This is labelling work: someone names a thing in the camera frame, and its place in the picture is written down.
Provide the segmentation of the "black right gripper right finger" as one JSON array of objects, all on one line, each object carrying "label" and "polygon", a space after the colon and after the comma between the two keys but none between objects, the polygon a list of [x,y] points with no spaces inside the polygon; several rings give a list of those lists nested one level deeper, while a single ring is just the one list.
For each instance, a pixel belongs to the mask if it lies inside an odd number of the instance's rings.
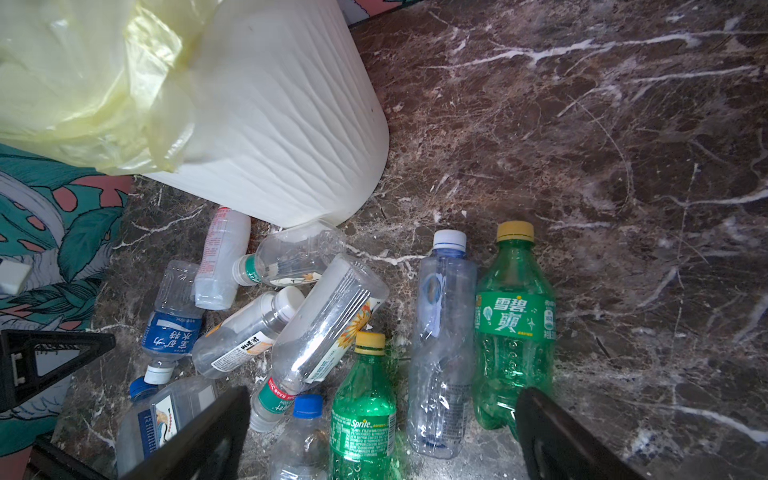
[{"label": "black right gripper right finger", "polygon": [[532,479],[639,479],[565,410],[537,388],[516,403],[519,443]]}]

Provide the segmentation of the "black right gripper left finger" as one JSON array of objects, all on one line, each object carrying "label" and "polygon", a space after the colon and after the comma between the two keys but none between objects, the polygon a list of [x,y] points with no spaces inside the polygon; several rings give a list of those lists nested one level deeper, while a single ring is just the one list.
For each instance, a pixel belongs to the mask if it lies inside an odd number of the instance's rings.
[{"label": "black right gripper left finger", "polygon": [[236,479],[249,418],[247,388],[231,388],[127,477]]}]

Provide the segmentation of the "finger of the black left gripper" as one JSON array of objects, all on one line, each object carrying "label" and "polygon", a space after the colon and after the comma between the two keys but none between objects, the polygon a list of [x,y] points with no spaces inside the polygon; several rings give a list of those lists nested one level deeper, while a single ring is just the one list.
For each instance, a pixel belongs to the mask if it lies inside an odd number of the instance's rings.
[{"label": "finger of the black left gripper", "polygon": [[116,345],[115,336],[84,331],[1,332],[1,409],[22,405]]}]

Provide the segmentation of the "clear bottle blue cap bird label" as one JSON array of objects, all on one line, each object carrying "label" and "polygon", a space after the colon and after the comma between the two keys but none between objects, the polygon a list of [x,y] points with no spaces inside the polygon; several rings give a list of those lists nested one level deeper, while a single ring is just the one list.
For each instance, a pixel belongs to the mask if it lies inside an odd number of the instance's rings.
[{"label": "clear bottle blue cap bird label", "polygon": [[132,406],[123,417],[116,441],[116,469],[122,478],[169,442],[218,396],[213,380],[194,376],[163,388],[143,377],[129,387]]}]

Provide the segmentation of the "green Sprite bottle Chinese label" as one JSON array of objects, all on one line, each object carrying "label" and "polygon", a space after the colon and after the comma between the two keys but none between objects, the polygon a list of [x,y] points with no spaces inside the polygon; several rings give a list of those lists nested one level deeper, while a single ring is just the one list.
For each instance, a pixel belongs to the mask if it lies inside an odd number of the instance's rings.
[{"label": "green Sprite bottle Chinese label", "polygon": [[476,288],[471,394],[482,428],[507,427],[517,437],[521,392],[552,392],[555,292],[536,261],[531,223],[500,224],[496,245],[498,254]]}]

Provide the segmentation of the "yellow plastic bin liner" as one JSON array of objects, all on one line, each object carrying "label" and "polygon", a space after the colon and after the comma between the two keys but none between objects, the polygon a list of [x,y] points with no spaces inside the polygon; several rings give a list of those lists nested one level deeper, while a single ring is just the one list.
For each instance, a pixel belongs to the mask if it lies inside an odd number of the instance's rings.
[{"label": "yellow plastic bin liner", "polygon": [[215,1],[5,1],[1,141],[109,175],[174,171]]}]

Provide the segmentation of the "white ribbed trash bin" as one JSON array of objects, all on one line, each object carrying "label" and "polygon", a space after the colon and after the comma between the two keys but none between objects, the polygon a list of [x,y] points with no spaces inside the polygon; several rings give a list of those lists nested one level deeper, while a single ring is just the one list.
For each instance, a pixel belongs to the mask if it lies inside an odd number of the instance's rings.
[{"label": "white ribbed trash bin", "polygon": [[194,131],[163,184],[292,227],[349,219],[389,129],[334,1],[226,1],[191,63]]}]

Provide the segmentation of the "small clear bottle blue cap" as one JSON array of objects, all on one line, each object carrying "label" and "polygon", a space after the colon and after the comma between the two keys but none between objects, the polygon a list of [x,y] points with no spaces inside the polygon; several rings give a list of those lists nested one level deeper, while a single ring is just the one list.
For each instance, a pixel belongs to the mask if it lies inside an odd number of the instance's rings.
[{"label": "small clear bottle blue cap", "polygon": [[328,479],[329,437],[322,420],[321,395],[301,395],[292,418],[274,444],[269,479]]}]

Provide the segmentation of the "clear tall bottle barcode label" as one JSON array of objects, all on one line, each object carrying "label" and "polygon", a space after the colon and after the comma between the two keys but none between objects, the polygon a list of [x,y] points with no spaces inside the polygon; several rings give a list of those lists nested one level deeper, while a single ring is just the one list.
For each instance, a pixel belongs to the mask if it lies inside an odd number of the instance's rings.
[{"label": "clear tall bottle barcode label", "polygon": [[466,234],[437,231],[420,263],[408,376],[406,433],[422,455],[451,459],[461,450],[471,412],[476,283]]}]

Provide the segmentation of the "small green Sprite bottle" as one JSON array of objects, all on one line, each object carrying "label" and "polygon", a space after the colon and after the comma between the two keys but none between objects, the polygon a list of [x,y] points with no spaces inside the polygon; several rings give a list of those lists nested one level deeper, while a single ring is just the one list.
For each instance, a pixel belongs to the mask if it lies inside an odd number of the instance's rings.
[{"label": "small green Sprite bottle", "polygon": [[397,402],[385,368],[385,346],[382,333],[356,336],[355,363],[332,404],[332,479],[392,477]]}]

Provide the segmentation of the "clear bottle sunflower label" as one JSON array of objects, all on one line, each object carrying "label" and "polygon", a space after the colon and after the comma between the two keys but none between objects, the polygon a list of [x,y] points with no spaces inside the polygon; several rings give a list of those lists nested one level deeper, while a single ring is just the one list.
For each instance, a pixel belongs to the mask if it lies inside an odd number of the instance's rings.
[{"label": "clear bottle sunflower label", "polygon": [[272,431],[298,395],[327,377],[388,295],[361,260],[336,255],[271,349],[269,376],[251,399],[250,428]]}]

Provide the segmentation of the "clear bottle green band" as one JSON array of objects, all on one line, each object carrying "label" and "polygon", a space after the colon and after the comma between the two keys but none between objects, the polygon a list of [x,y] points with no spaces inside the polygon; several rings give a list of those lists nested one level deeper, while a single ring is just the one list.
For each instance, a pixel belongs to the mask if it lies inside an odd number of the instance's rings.
[{"label": "clear bottle green band", "polygon": [[313,220],[268,235],[255,253],[232,267],[242,286],[275,288],[317,282],[335,256],[346,249],[346,236],[325,220]]}]

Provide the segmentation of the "white opaque bottle red cap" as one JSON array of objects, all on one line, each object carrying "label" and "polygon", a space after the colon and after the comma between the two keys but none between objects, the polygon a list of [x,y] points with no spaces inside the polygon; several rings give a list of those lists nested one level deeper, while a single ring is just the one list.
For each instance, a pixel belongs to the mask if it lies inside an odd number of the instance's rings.
[{"label": "white opaque bottle red cap", "polygon": [[239,284],[232,268],[246,254],[251,218],[227,207],[219,207],[209,226],[203,257],[193,283],[195,305],[204,310],[228,310]]}]

